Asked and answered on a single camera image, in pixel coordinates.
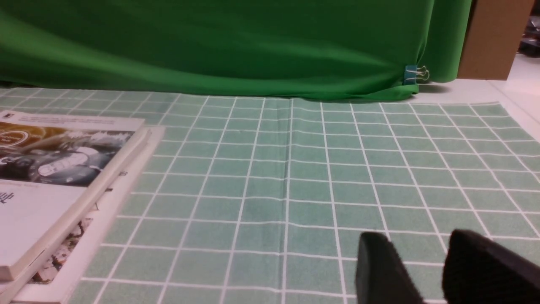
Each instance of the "stack of books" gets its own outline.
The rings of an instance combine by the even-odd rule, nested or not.
[[[0,112],[0,304],[69,298],[163,134],[138,118]]]

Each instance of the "green fabric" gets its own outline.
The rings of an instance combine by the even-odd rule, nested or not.
[[[402,100],[418,92],[417,85],[402,85],[404,67],[420,61],[428,41],[445,39],[428,33],[463,27],[438,22],[437,31],[430,28],[439,2],[4,1],[0,80],[49,88]],[[452,2],[445,7],[462,16],[470,0],[442,2]],[[460,49],[462,41],[456,42]]]
[[[435,1],[428,42],[419,63],[429,69],[431,81],[456,79],[470,6],[471,0]]]

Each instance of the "green cloth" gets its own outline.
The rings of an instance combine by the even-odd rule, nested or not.
[[[415,84],[402,85],[403,73],[421,61],[428,41],[441,44],[437,53],[451,43],[461,49],[469,6],[470,0],[4,1],[0,81],[402,100],[418,92]],[[449,9],[457,17],[448,17]],[[440,16],[460,22],[434,20],[432,29]],[[432,31],[437,37],[428,37]],[[447,43],[448,33],[457,38]]]
[[[436,302],[455,228],[540,265],[540,144],[499,103],[16,88],[0,104],[166,127],[71,304],[356,303],[374,229]]]
[[[456,79],[470,6],[470,0],[435,1],[426,49],[418,64],[429,69],[431,81]]]

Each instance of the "brown cardboard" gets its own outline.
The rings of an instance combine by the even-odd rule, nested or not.
[[[506,80],[535,0],[476,0],[457,78]]]

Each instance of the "green square tile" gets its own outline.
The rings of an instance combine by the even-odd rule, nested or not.
[[[149,92],[124,92],[120,95],[119,100],[128,100],[128,101],[144,101],[147,100],[150,96]]]
[[[236,253],[228,283],[231,286],[280,288],[281,259],[276,255]]]
[[[540,179],[540,173],[535,173],[536,177]]]
[[[330,163],[346,163],[346,164],[365,164],[366,163],[362,152],[355,151],[355,150],[328,149],[328,159]]]
[[[357,264],[357,262],[356,261],[344,260],[344,261],[341,261],[341,263],[343,264],[343,276],[344,276],[344,279],[345,279],[345,291],[349,295],[351,295],[351,294],[355,295],[356,294],[355,281],[356,281],[356,264]],[[334,298],[334,301],[335,302],[333,302],[333,303],[342,303],[342,302],[339,301],[339,298]],[[354,298],[354,304],[357,304],[356,301],[357,301],[357,298],[355,297]]]
[[[330,201],[330,185],[328,182],[290,181],[290,198],[303,201]]]
[[[446,244],[446,247],[450,247],[450,236],[449,235],[441,235],[442,240],[444,241],[444,244]]]
[[[508,148],[515,154],[521,155],[540,155],[540,143],[538,142],[506,142]]]
[[[328,181],[325,164],[291,162],[291,178]]]
[[[474,153],[467,141],[452,139],[434,139],[440,152]]]
[[[318,101],[311,101],[311,100],[304,100],[304,99],[294,99],[294,109],[299,108],[303,110],[311,110],[311,111],[320,111],[321,110],[321,102]]]
[[[324,149],[292,146],[291,150],[291,159],[293,160],[308,162],[326,162],[326,152]],[[358,152],[359,151],[328,149],[328,156],[330,157],[330,154],[336,153],[338,153],[339,155],[345,155]]]
[[[294,294],[288,293],[285,296],[287,303],[298,303],[298,304],[342,304],[343,298],[335,296],[325,296],[325,295],[314,295],[314,294]],[[347,299],[348,304],[353,304],[352,298]]]
[[[322,131],[322,123],[304,121],[304,120],[299,120],[299,119],[293,120],[292,129],[294,131],[297,131],[295,133],[295,136],[309,136],[309,135],[322,136],[322,133],[323,133],[323,131]],[[308,134],[308,133],[319,133],[320,135]]]
[[[123,92],[120,91],[96,91],[91,97],[98,100],[115,100]]]
[[[122,248],[120,247],[100,246],[84,276],[108,277],[121,252]]]
[[[540,171],[540,157],[527,157],[527,156],[521,156],[519,158],[521,162],[525,164],[525,166],[531,170],[531,171]],[[515,164],[515,170],[526,170],[521,164]]]
[[[42,89],[37,94],[33,95],[33,97],[57,98],[64,95],[65,93],[65,90]]]
[[[135,186],[135,191],[137,192],[155,192],[158,189],[161,180],[163,179],[163,174],[149,174],[143,173],[137,181]]]
[[[392,130],[397,137],[428,137],[424,128],[417,125],[392,125]]]
[[[387,124],[359,123],[358,131],[360,135],[392,136],[392,131],[390,131],[390,127]]]
[[[381,103],[381,107],[386,113],[412,113],[413,109],[408,104],[403,103]]]
[[[80,116],[99,116],[101,111],[99,110],[71,110],[70,115],[80,115]]]
[[[0,96],[0,105],[4,107],[13,107],[26,100],[24,97],[9,97],[9,96]]]
[[[439,115],[444,115],[444,112],[441,110],[441,107],[439,105],[411,104],[410,106],[413,107],[414,111],[417,114],[439,114]]]
[[[224,304],[278,303],[280,299],[279,293],[268,290],[228,289],[225,293]]]
[[[258,126],[259,121],[256,120],[231,118],[227,124],[227,130],[256,131]]]
[[[8,95],[13,96],[31,96],[37,94],[39,91],[43,90],[42,88],[16,88],[14,90],[8,91]]]
[[[337,256],[335,230],[289,226],[288,252]]]
[[[253,154],[253,146],[247,144],[222,144],[219,146],[217,158],[249,160]]]
[[[169,110],[169,114],[197,116],[201,112],[201,106],[192,104],[175,103]]]
[[[259,120],[261,116],[261,110],[259,109],[233,109],[231,113],[231,118],[251,118]]]
[[[474,154],[442,154],[451,169],[486,169],[482,160]]]
[[[527,218],[531,221],[536,230],[540,230],[540,214],[528,214]]]
[[[186,142],[180,150],[180,156],[213,157],[216,143]]]
[[[164,173],[169,168],[173,158],[169,156],[154,156],[145,167],[145,172]]]
[[[326,135],[328,148],[360,149],[360,140],[355,135]]]
[[[181,116],[181,115],[175,115],[175,114],[166,114],[165,117],[161,120],[161,125],[167,125],[167,126],[173,126],[173,127],[191,127],[193,125],[193,122],[195,121],[195,117],[193,116]]]
[[[376,113],[355,113],[357,123],[384,123],[386,124],[386,118],[384,114]]]
[[[398,150],[393,137],[362,136],[361,138],[366,150]]]
[[[281,180],[250,178],[247,184],[247,196],[282,199],[285,197],[285,189],[286,185]]]
[[[126,244],[138,222],[138,219],[117,218],[103,242],[109,244]]]
[[[375,183],[414,184],[406,168],[371,167],[371,172]]]
[[[469,140],[497,140],[497,136],[490,129],[460,127],[465,138]]]
[[[272,199],[245,199],[242,210],[244,222],[268,222],[285,220],[285,202]]]
[[[210,167],[210,158],[178,157],[172,167],[171,173],[206,174]]]
[[[237,133],[239,135],[239,138],[243,138],[245,141],[249,139],[249,136],[246,134],[247,132],[241,132]],[[289,144],[289,138],[286,133],[259,133],[257,136],[257,144],[272,144],[272,145],[281,145],[286,146]]]
[[[68,304],[93,304],[104,282],[79,281]]]
[[[444,111],[448,115],[475,115],[476,116],[476,114],[469,108],[468,105],[448,104],[448,105],[442,105],[441,108],[443,108]]]
[[[536,233],[521,214],[478,212],[492,235],[536,237]]]
[[[479,117],[452,116],[452,120],[458,127],[486,127]]]
[[[275,121],[278,119],[278,110],[266,108],[265,106],[265,109],[262,110],[262,119]]]
[[[255,133],[252,131],[225,131],[223,133],[223,143],[249,143],[253,144],[255,142]]]
[[[350,134],[358,135],[354,123],[325,123],[326,134]]]
[[[398,151],[366,151],[370,166],[405,166],[403,157]]]
[[[403,151],[436,151],[431,140],[427,138],[397,138]]]
[[[146,102],[141,104],[139,112],[165,113],[171,107],[170,102]]]
[[[373,187],[368,184],[332,183],[334,201],[341,203],[375,204]]]
[[[245,185],[245,177],[210,176],[206,181],[202,194],[211,196],[242,197]]]
[[[174,250],[128,248],[112,277],[165,282],[174,254]]]
[[[293,133],[293,144],[301,146],[322,147],[325,146],[325,137],[321,134]]]
[[[231,108],[236,103],[236,97],[230,96],[199,96],[191,95],[189,100],[182,98],[181,102],[190,104],[204,104],[208,107],[224,107]]]
[[[428,213],[424,209],[383,206],[382,212],[389,230],[434,232]]]
[[[265,98],[260,98],[260,97],[250,97],[250,98],[238,97],[236,104],[234,106],[236,108],[260,109],[262,108],[262,103],[264,101],[265,101]]]
[[[55,108],[45,108],[41,109],[41,111],[37,112],[40,114],[55,114],[55,115],[66,115],[70,112],[70,109],[55,109]]]
[[[200,117],[217,117],[217,118],[227,118],[231,113],[230,108],[221,108],[221,107],[203,107],[200,111]]]
[[[147,125],[159,125],[163,114],[160,113],[134,113],[131,117],[142,118]]]
[[[167,194],[199,194],[204,177],[187,175],[168,175],[159,190]]]
[[[158,301],[161,289],[161,286],[111,282],[99,303],[154,303]]]
[[[493,154],[507,154],[511,152],[504,146],[502,142],[497,141],[469,141],[471,146],[478,153],[493,153]]]
[[[514,202],[525,212],[540,212],[540,193],[508,191]]]
[[[516,210],[506,193],[502,190],[465,190],[472,206],[480,210]]]
[[[516,240],[516,239],[495,239],[495,241],[506,248],[519,253],[529,261],[540,265],[540,242],[536,240]]]
[[[288,98],[266,98],[265,99],[265,109],[274,109],[274,110],[287,110],[289,111],[292,103],[294,101]]]
[[[232,223],[192,222],[184,247],[229,250],[235,228]]]
[[[442,300],[442,267],[406,265],[413,283],[425,299]]]
[[[386,117],[391,124],[420,124],[414,114],[387,114]]]
[[[211,175],[247,176],[249,161],[214,160]]]
[[[341,293],[339,263],[337,260],[289,256],[286,288]]]
[[[454,175],[461,187],[499,188],[499,184],[488,171],[456,170]]]
[[[483,117],[485,123],[492,128],[519,127],[519,124],[512,117]]]
[[[10,110],[9,107],[6,107],[6,108],[1,107],[0,109],[1,110]],[[25,113],[40,113],[40,114],[49,113],[49,112],[43,111],[44,110],[43,108],[40,109],[40,108],[19,108],[19,107],[15,107],[13,110],[21,111],[21,112],[25,112]],[[45,110],[50,110],[51,111],[50,114],[52,114],[52,112],[56,112],[57,110],[58,111],[66,111],[67,109],[47,109],[46,108]],[[67,110],[67,113],[65,113],[65,114],[68,114],[68,113],[71,114],[73,112],[74,112],[73,110]]]
[[[18,106],[30,107],[30,108],[43,108],[47,106],[50,102],[51,102],[50,99],[45,99],[45,98],[28,98],[27,100],[20,103]]]
[[[390,238],[403,261],[444,263],[446,255],[435,235],[391,233]]]
[[[280,127],[287,124],[288,121],[263,120],[259,126],[259,132],[283,132],[289,133],[287,129],[282,130]]]
[[[337,204],[337,226],[340,228],[383,229],[378,207]]]
[[[256,146],[253,157],[261,161],[285,161],[287,155],[286,150],[282,147]]]
[[[196,200],[195,196],[156,195],[147,216],[189,219]]]
[[[525,167],[519,162],[515,156],[489,155],[481,156],[484,162],[490,169],[493,170],[520,170],[525,171]]]
[[[241,224],[235,250],[281,252],[284,231],[284,224]]]
[[[16,91],[16,89],[0,88],[0,96],[13,94],[14,91]]]
[[[177,247],[185,228],[185,221],[145,219],[137,229],[131,243],[144,246]]]
[[[53,100],[52,102],[50,100],[47,100],[46,104],[48,104],[48,107],[75,108],[81,102],[82,102],[82,100],[80,100],[80,99],[59,98],[57,100]]]
[[[500,104],[479,104],[472,108],[480,116],[507,116],[508,112]]]
[[[100,102],[104,106],[109,105],[109,101]],[[132,101],[113,101],[109,108],[107,108],[108,111],[123,111],[123,112],[134,112],[139,107],[142,107],[144,104],[140,104],[139,102],[132,102]]]
[[[275,161],[253,161],[250,176],[282,179],[286,175],[286,164]]]
[[[219,98],[212,97],[212,96],[199,96],[199,95],[182,94],[178,98],[177,102],[178,103],[188,103],[188,104],[204,104],[206,102],[206,104],[211,104],[216,99],[219,99]]]
[[[445,168],[441,155],[429,152],[403,152],[411,167]]]
[[[493,132],[504,141],[510,140],[534,140],[525,130],[521,128],[513,129],[493,129]]]
[[[325,122],[354,122],[353,113],[324,112]]]
[[[110,101],[107,101],[107,100],[85,100],[83,102],[81,102],[78,106],[78,109],[90,109],[90,110],[103,110],[103,109],[107,109],[107,110],[115,110],[114,108],[111,109],[111,107],[109,107],[109,105],[111,104]]]
[[[294,108],[294,111],[292,111],[292,109],[289,110],[289,109],[285,108],[283,105],[281,105],[278,108],[278,110],[281,110],[281,112],[282,112],[281,118],[288,117],[288,116],[290,116],[292,114],[293,118],[299,118],[299,119],[308,120],[308,121],[322,122],[322,116],[321,116],[320,108],[316,108],[318,106],[318,104],[313,103],[313,105],[314,105],[314,109],[312,109],[312,110],[302,109],[301,107],[298,106],[298,103],[296,102],[296,104],[294,104],[292,106],[292,108]]]
[[[220,130],[205,130],[205,129],[192,129],[187,137],[187,141],[204,141],[204,142],[219,142],[222,131]]]
[[[332,205],[329,203],[289,203],[289,222],[299,225],[333,226]]]
[[[225,118],[199,117],[193,126],[201,129],[223,130],[226,123]]]
[[[452,126],[452,121],[446,117],[441,115],[418,115],[420,118],[420,121],[422,121],[422,124],[426,126],[434,126],[434,125],[446,125],[446,126]]]
[[[165,136],[163,137],[163,140],[183,141],[186,138],[187,132],[188,132],[188,128],[167,127],[167,129],[165,129]]]
[[[352,103],[353,109],[355,112],[377,112],[382,113],[382,108],[380,103],[369,102],[369,103]]]
[[[457,139],[463,138],[459,130],[454,127],[426,126],[426,130],[428,131],[429,136],[432,138],[457,138]]]
[[[472,211],[431,210],[431,215],[441,233],[452,233],[454,229],[470,229],[485,234]]]
[[[151,194],[131,194],[122,208],[122,215],[142,215],[152,200]]]
[[[174,266],[171,282],[221,285],[225,280],[228,260],[229,253],[182,251]]]
[[[360,233],[361,232],[358,230],[339,230],[339,243],[342,257],[358,258]]]
[[[540,183],[532,173],[495,171],[495,175],[506,189],[540,190]]]
[[[381,204],[422,206],[416,187],[377,185],[376,190]]]
[[[278,131],[281,133],[291,132],[291,113],[289,110],[290,109],[278,109],[278,120],[266,121],[273,125],[272,131]]]
[[[164,93],[164,92],[152,92],[148,98],[148,102],[166,102],[171,103],[180,98],[180,94]]]
[[[178,299],[184,303],[218,303],[220,296],[219,289],[167,286],[161,303],[178,304]]]
[[[241,200],[201,197],[194,218],[200,220],[236,221]]]
[[[332,181],[371,182],[366,166],[345,166],[340,164],[331,164],[330,173],[332,175]]]
[[[321,102],[321,104],[322,104],[322,109],[325,111],[325,113],[328,111],[351,112],[350,104],[356,101],[357,100],[339,100],[339,101]]]

